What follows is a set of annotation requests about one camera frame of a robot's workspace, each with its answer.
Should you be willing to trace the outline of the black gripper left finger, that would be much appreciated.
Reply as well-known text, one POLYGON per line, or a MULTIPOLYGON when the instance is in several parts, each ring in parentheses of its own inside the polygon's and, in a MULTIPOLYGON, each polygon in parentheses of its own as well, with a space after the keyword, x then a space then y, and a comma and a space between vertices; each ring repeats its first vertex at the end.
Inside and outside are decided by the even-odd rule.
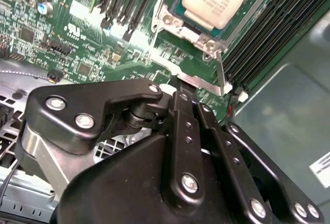
POLYGON ((76 176, 144 138, 189 138, 188 83, 165 91, 148 79, 45 86, 27 100, 19 136, 30 159, 61 200, 76 176))

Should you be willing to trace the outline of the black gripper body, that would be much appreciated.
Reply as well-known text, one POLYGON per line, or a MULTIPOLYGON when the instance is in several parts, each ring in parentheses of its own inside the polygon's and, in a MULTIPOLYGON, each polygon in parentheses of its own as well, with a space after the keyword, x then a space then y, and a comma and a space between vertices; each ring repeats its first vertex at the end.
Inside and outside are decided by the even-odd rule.
POLYGON ((199 133, 155 135, 76 176, 53 223, 248 223, 199 133))

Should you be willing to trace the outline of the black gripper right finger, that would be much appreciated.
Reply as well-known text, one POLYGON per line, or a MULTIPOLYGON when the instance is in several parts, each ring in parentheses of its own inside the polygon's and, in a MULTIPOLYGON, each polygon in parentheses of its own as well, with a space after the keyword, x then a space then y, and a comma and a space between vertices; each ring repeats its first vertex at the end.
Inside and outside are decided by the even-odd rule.
POLYGON ((190 223, 324 223, 319 208, 237 124, 189 88, 190 223))

